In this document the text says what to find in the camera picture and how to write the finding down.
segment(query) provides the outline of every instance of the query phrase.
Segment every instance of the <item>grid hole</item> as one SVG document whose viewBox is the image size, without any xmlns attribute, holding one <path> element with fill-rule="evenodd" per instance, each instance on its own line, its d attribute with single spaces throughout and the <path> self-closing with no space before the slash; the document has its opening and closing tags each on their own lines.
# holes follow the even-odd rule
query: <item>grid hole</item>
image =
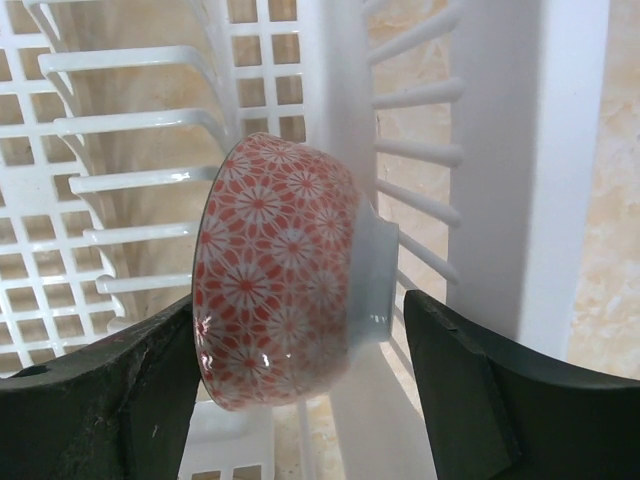
<svg viewBox="0 0 640 480">
<path fill-rule="evenodd" d="M 31 361 L 34 364 L 50 362 L 51 360 L 56 358 L 56 354 L 51 348 L 31 350 L 29 352 L 29 355 L 31 355 Z"/>
<path fill-rule="evenodd" d="M 49 163 L 75 162 L 76 158 L 69 146 L 60 137 L 41 137 L 47 161 Z"/>
<path fill-rule="evenodd" d="M 259 132 L 269 133 L 269 122 L 266 118 L 252 118 L 244 121 L 245 135 Z"/>
<path fill-rule="evenodd" d="M 56 118 L 66 117 L 64 104 L 57 93 L 39 93 L 31 95 L 38 123 L 53 122 Z"/>
<path fill-rule="evenodd" d="M 6 2 L 7 10 L 9 11 L 9 19 L 11 20 L 11 26 L 13 32 L 18 35 L 29 33 L 40 33 L 38 26 L 31 18 L 31 15 L 24 8 L 22 2 Z"/>
<path fill-rule="evenodd" d="M 231 23 L 256 23 L 258 8 L 256 0 L 227 0 Z"/>
<path fill-rule="evenodd" d="M 27 268 L 24 266 L 22 255 L 0 255 L 0 279 L 10 280 L 16 278 L 27 278 Z"/>
<path fill-rule="evenodd" d="M 0 218 L 0 245 L 16 243 L 16 234 L 8 218 Z"/>
<path fill-rule="evenodd" d="M 66 273 L 64 262 L 58 250 L 36 252 L 33 254 L 33 259 L 36 261 L 38 273 L 42 277 L 64 275 Z"/>
<path fill-rule="evenodd" d="M 66 212 L 62 215 L 62 223 L 69 238 L 81 237 L 84 230 L 93 228 L 89 212 Z"/>
<path fill-rule="evenodd" d="M 111 301 L 111 295 L 98 293 L 96 282 L 82 282 L 80 285 L 82 286 L 84 301 L 87 305 Z"/>
<path fill-rule="evenodd" d="M 298 19 L 296 0 L 269 0 L 269 19 L 272 22 L 290 22 Z"/>
<path fill-rule="evenodd" d="M 45 285 L 44 293 L 51 308 L 72 307 L 75 305 L 73 293 L 68 283 Z"/>
<path fill-rule="evenodd" d="M 78 272 L 90 272 L 102 269 L 100 250 L 95 247 L 82 247 L 73 249 L 73 260 Z"/>
<path fill-rule="evenodd" d="M 22 370 L 22 363 L 17 353 L 0 353 L 0 372 L 8 373 L 18 370 Z"/>
<path fill-rule="evenodd" d="M 38 301 L 31 287 L 7 290 L 9 304 L 14 312 L 30 312 L 38 310 Z"/>
<path fill-rule="evenodd" d="M 267 104 L 264 95 L 264 79 L 247 78 L 238 80 L 238 95 L 241 107 L 264 107 Z"/>
<path fill-rule="evenodd" d="M 307 132 L 302 115 L 280 118 L 280 136 L 290 142 L 302 143 L 307 140 Z"/>
<path fill-rule="evenodd" d="M 20 335 L 22 335 L 22 340 L 25 342 L 31 343 L 49 340 L 44 322 L 39 318 L 18 322 L 18 329 L 20 330 Z"/>
<path fill-rule="evenodd" d="M 98 335 L 104 335 L 107 332 L 107 325 L 116 316 L 115 312 L 97 312 L 89 315 L 93 330 Z"/>
<path fill-rule="evenodd" d="M 0 345 L 12 345 L 13 339 L 6 323 L 0 323 Z"/>
<path fill-rule="evenodd" d="M 65 355 L 69 355 L 70 353 L 77 352 L 81 348 L 86 347 L 86 345 L 67 345 L 66 347 L 62 347 Z"/>
<path fill-rule="evenodd" d="M 260 37 L 233 37 L 233 60 L 236 67 L 262 65 Z"/>
<path fill-rule="evenodd" d="M 276 78 L 276 93 L 278 95 L 278 105 L 302 103 L 302 77 L 293 75 L 291 77 Z"/>
<path fill-rule="evenodd" d="M 20 60 L 27 80 L 42 80 L 44 78 L 38 64 L 38 57 L 43 53 L 51 52 L 48 48 L 25 48 L 20 50 Z"/>
<path fill-rule="evenodd" d="M 7 54 L 4 50 L 0 49 L 0 82 L 11 81 L 11 70 L 9 69 L 9 62 L 7 62 Z"/>
<path fill-rule="evenodd" d="M 51 218 L 48 215 L 33 215 L 31 217 L 23 217 L 22 223 L 27 230 L 27 236 L 32 242 L 39 240 L 53 240 L 56 233 L 51 224 Z"/>
<path fill-rule="evenodd" d="M 4 160 L 4 164 L 8 167 L 33 165 L 35 163 L 31 143 L 27 137 L 0 138 L 0 158 Z"/>
<path fill-rule="evenodd" d="M 61 202 L 70 202 L 72 200 L 78 200 L 78 196 L 71 192 L 71 186 L 69 185 L 69 179 L 71 177 L 79 177 L 78 174 L 56 175 L 53 177 L 53 185 L 56 187 L 56 194 L 58 200 Z"/>
<path fill-rule="evenodd" d="M 300 63 L 300 43 L 296 33 L 273 35 L 273 63 L 282 65 L 285 63 Z"/>
<path fill-rule="evenodd" d="M 78 315 L 65 315 L 62 317 L 54 317 L 56 330 L 60 338 L 73 338 L 84 335 L 82 322 Z"/>
<path fill-rule="evenodd" d="M 0 125 L 22 125 L 22 111 L 17 95 L 0 95 Z"/>
</svg>

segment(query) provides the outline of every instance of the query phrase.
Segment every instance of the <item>marble surface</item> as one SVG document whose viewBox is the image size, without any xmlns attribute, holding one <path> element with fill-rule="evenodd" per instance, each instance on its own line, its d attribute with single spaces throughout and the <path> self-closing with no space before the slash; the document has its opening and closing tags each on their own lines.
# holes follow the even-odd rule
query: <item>marble surface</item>
<svg viewBox="0 0 640 480">
<path fill-rule="evenodd" d="M 278 3 L 290 13 L 292 0 L 274 2 Z M 392 2 L 389 8 L 371 19 L 372 43 L 383 42 L 407 30 L 445 4 L 446 0 Z M 570 361 L 640 379 L 640 243 L 636 240 L 640 233 L 640 2 L 612 0 L 611 4 L 600 136 Z M 85 48 L 186 43 L 206 49 L 204 39 L 194 33 L 198 31 L 197 25 L 180 10 L 184 8 L 179 6 L 180 2 L 113 0 L 108 2 L 108 9 L 105 5 L 103 2 L 85 2 L 74 4 L 72 13 L 71 9 L 65 10 L 62 6 L 55 13 L 73 27 L 71 31 L 75 31 L 75 36 L 70 41 Z M 148 21 L 151 9 L 155 12 L 153 22 Z M 176 26 L 177 17 L 182 19 L 181 28 Z M 444 79 L 448 76 L 448 40 L 439 39 L 407 52 L 376 67 L 374 75 L 378 93 Z M 79 75 L 78 80 L 87 95 L 83 106 L 92 114 L 201 105 L 215 109 L 201 80 L 184 68 L 90 73 Z M 449 109 L 436 105 L 385 112 L 378 118 L 378 128 L 387 138 L 428 138 L 447 143 Z M 106 171 L 149 169 L 158 165 L 160 158 L 174 165 L 219 163 L 222 153 L 207 142 L 201 133 L 190 129 L 174 132 L 171 136 L 158 132 L 106 135 L 96 139 L 94 158 Z M 445 168 L 383 155 L 379 175 L 436 200 L 448 200 L 449 175 Z M 177 190 L 160 187 L 153 191 L 125 192 L 109 201 L 114 202 L 132 225 L 165 223 L 197 219 L 207 190 L 207 186 L 193 187 L 193 184 Z M 429 245 L 435 253 L 446 257 L 447 231 L 440 222 L 416 215 L 409 207 L 386 197 L 380 200 L 380 210 L 387 218 L 402 223 L 414 238 Z M 129 260 L 135 259 L 127 266 L 130 273 L 149 275 L 189 271 L 192 251 L 192 240 L 179 244 L 162 241 L 151 247 L 129 245 L 124 255 Z M 420 287 L 444 298 L 445 283 L 437 274 L 405 251 L 401 253 L 400 264 Z M 135 300 L 140 312 L 146 316 L 187 290 L 178 289 L 169 295 L 152 292 Z M 400 328 L 395 329 L 395 337 L 406 351 L 406 340 Z M 414 406 L 418 407 L 415 386 L 402 363 L 389 347 L 384 347 L 384 353 Z M 317 478 L 341 480 L 344 473 L 328 398 L 311 400 L 309 410 Z M 301 471 L 295 406 L 276 409 L 275 417 L 276 478 L 298 480 Z"/>
</svg>

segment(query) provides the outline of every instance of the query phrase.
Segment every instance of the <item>white dish rack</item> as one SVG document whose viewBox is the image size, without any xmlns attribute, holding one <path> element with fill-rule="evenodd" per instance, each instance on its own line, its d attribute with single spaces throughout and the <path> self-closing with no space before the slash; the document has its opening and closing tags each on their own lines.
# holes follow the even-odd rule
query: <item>white dish rack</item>
<svg viewBox="0 0 640 480">
<path fill-rule="evenodd" d="M 374 204 L 382 194 L 445 223 L 447 259 L 407 229 L 401 245 L 413 262 L 447 281 L 448 304 L 564 357 L 591 186 L 608 1 L 577 9 L 571 0 L 299 0 L 297 6 L 295 0 L 185 0 L 181 10 L 172 4 L 175 22 L 191 18 L 205 39 L 199 46 L 171 43 L 168 34 L 154 44 L 141 34 L 138 45 L 97 49 L 90 28 L 100 19 L 89 14 L 116 3 L 0 0 L 0 375 L 96 341 L 153 313 L 150 304 L 157 310 L 188 291 L 189 262 L 161 273 L 133 272 L 140 250 L 131 245 L 168 241 L 192 255 L 204 205 L 198 202 L 216 172 L 211 159 L 221 161 L 243 134 L 258 130 L 342 159 Z M 372 46 L 370 18 L 407 4 L 431 13 Z M 83 21 L 88 33 L 78 29 Z M 76 38 L 83 34 L 84 43 Z M 449 79 L 374 91 L 376 66 L 443 38 L 450 41 Z M 199 76 L 207 102 L 173 108 L 160 98 L 157 108 L 138 111 L 135 92 L 121 82 L 124 90 L 113 101 L 131 105 L 105 113 L 111 97 L 96 101 L 83 77 L 176 66 Z M 376 127 L 378 111 L 443 103 L 452 105 L 450 145 L 385 138 Z M 109 149 L 109 135 L 160 129 L 200 130 L 198 141 L 210 137 L 202 140 L 211 145 L 210 157 L 186 150 L 172 156 L 158 147 L 147 152 L 157 157 L 151 168 L 111 158 L 118 152 Z M 451 169 L 449 204 L 378 178 L 380 155 Z M 195 211 L 184 218 L 127 221 L 136 207 L 126 192 L 190 182 L 200 190 Z M 398 282 L 399 292 L 420 286 L 402 261 Z M 149 294 L 166 289 L 173 297 L 159 303 Z M 402 329 L 400 309 L 397 319 Z M 406 350 L 397 340 L 390 348 L 411 375 Z M 330 393 L 348 479 L 436 478 L 423 420 L 397 375 L 372 347 Z M 310 480 L 316 472 L 305 402 L 298 414 L 302 471 Z M 271 412 L 250 421 L 225 415 L 210 402 L 197 405 L 185 479 L 206 467 L 229 480 L 235 467 L 251 465 L 262 465 L 263 479 L 273 478 Z M 216 422 L 206 422 L 211 418 L 235 428 L 236 437 L 216 433 Z M 242 441 L 257 442 L 255 457 L 233 454 Z M 214 445 L 231 453 L 204 458 Z"/>
</svg>

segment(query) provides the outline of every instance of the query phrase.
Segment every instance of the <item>dish rack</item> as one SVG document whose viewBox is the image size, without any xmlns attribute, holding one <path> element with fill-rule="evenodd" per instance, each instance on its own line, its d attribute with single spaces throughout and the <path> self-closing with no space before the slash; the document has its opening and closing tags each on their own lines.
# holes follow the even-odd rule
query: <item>dish rack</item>
<svg viewBox="0 0 640 480">
<path fill-rule="evenodd" d="M 155 2 L 148 23 L 162 17 L 188 30 L 180 43 L 146 22 L 117 28 L 151 8 L 142 0 L 0 0 L 0 375 L 69 353 L 187 293 L 216 165 L 255 131 L 340 158 L 380 212 L 399 221 L 400 294 L 422 287 L 444 296 L 446 286 L 447 303 L 463 315 L 564 357 L 608 2 L 579 10 L 570 0 L 517 3 Z M 369 35 L 376 19 L 408 8 L 419 12 L 411 26 L 390 28 L 383 41 Z M 450 51 L 446 78 L 396 91 L 375 84 L 380 69 L 433 45 Z M 197 92 L 191 105 L 175 106 L 163 90 L 172 75 L 188 81 L 181 91 Z M 130 89 L 134 80 L 144 88 Z M 430 141 L 427 129 L 388 131 L 381 120 L 421 108 L 427 118 L 433 106 L 450 116 L 448 144 Z M 398 165 L 403 178 L 390 181 Z M 411 178 L 425 165 L 445 169 L 448 202 L 425 195 L 430 178 Z M 188 198 L 182 210 L 171 211 L 169 192 Z M 145 210 L 141 199 L 158 208 Z M 412 213 L 399 220 L 392 205 Z M 448 230 L 446 259 L 413 221 L 428 217 Z M 436 478 L 397 304 L 394 338 L 364 351 L 329 394 L 349 479 Z M 297 412 L 310 480 L 305 401 Z M 249 441 L 252 458 L 227 453 Z M 183 477 L 211 469 L 228 480 L 251 465 L 273 478 L 271 411 L 234 417 L 199 402 Z"/>
</svg>

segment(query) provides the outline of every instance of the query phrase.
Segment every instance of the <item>ceramic bowl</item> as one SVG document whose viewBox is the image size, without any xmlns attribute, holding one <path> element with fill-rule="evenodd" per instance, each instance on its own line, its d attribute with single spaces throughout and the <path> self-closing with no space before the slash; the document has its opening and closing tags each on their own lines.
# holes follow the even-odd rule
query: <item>ceramic bowl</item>
<svg viewBox="0 0 640 480">
<path fill-rule="evenodd" d="M 398 227 L 331 156 L 267 134 L 220 168 L 198 235 L 194 330 L 221 407 L 283 405 L 329 389 L 391 333 Z"/>
</svg>

